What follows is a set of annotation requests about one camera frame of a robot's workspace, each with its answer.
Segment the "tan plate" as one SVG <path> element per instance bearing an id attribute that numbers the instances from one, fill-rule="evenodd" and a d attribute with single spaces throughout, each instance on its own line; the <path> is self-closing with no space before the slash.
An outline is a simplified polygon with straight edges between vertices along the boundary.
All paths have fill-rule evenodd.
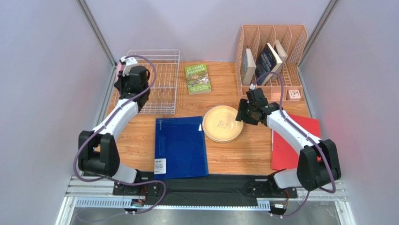
<path id="1" fill-rule="evenodd" d="M 202 128 L 213 139 L 229 140 L 237 138 L 244 127 L 244 123 L 236 121 L 237 109 L 219 105 L 209 109 L 203 117 Z"/>

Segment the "blue plate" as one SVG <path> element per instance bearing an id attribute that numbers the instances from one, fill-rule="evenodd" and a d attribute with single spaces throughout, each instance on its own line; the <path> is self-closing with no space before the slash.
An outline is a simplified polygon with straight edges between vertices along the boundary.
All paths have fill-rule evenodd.
<path id="1" fill-rule="evenodd" d="M 214 141 L 214 142 L 218 142 L 218 143 L 229 143 L 229 142 L 236 140 L 236 138 L 229 139 L 229 140 L 218 140 L 218 139 L 213 139 L 211 137 L 208 137 L 208 139 L 211 141 Z"/>

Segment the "pink plate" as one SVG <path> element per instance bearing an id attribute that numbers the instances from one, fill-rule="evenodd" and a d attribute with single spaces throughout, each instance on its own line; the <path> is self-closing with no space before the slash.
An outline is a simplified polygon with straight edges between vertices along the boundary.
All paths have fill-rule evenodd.
<path id="1" fill-rule="evenodd" d="M 124 74 L 124 69 L 125 69 L 126 63 L 119 61 L 116 67 L 116 79 L 115 81 L 117 82 L 119 80 L 120 76 L 123 76 Z"/>

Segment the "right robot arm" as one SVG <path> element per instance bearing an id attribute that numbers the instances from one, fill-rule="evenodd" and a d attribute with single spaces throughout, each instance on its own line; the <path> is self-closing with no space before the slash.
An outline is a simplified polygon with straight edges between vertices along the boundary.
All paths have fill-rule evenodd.
<path id="1" fill-rule="evenodd" d="M 336 144 L 322 140 L 295 122 L 278 103 L 269 103 L 261 88 L 248 90 L 241 99 L 237 121 L 262 123 L 284 138 L 299 156 L 298 166 L 268 176 L 271 187 L 285 189 L 303 187 L 308 191 L 321 189 L 336 192 L 335 181 L 341 178 Z"/>

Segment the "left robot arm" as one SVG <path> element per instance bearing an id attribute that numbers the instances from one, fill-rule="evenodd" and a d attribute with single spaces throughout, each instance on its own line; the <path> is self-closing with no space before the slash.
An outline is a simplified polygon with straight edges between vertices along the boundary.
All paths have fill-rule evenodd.
<path id="1" fill-rule="evenodd" d="M 148 101 L 149 79 L 150 71 L 144 66 L 132 67 L 126 75 L 119 72 L 114 84 L 120 92 L 119 101 L 103 122 L 91 131 L 79 134 L 75 171 L 80 170 L 124 185 L 140 181 L 136 169 L 121 163 L 116 141 L 129 121 Z"/>

